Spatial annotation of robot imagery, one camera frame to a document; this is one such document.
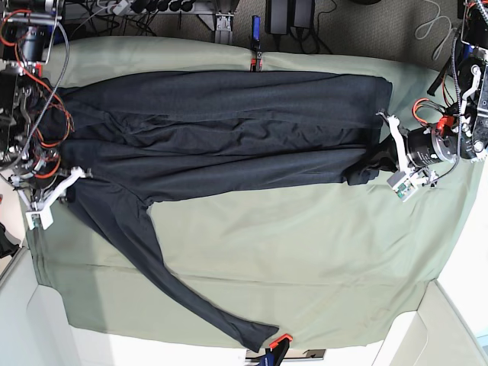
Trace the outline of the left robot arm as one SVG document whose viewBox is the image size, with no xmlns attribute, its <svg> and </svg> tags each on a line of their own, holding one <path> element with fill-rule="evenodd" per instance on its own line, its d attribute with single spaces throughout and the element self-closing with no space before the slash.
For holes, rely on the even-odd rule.
<svg viewBox="0 0 488 366">
<path fill-rule="evenodd" d="M 462 159 L 479 162 L 487 157 L 487 3 L 462 5 L 448 61 L 427 97 L 413 103 L 419 128 L 408 130 L 397 117 L 378 112 L 390 133 L 365 165 L 397 175 L 395 188 L 435 185 L 441 176 L 430 169 L 434 164 L 457 166 Z"/>
</svg>

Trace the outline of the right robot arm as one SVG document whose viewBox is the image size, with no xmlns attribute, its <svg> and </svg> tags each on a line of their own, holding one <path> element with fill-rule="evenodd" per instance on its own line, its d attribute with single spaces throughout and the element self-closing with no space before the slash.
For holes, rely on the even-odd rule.
<svg viewBox="0 0 488 366">
<path fill-rule="evenodd" d="M 58 79 L 42 76 L 55 38 L 69 40 L 62 25 L 62 1 L 1 3 L 1 170 L 27 207 L 32 226 L 46 226 L 51 206 L 89 172 L 62 166 L 61 145 L 74 120 L 58 88 Z"/>
</svg>

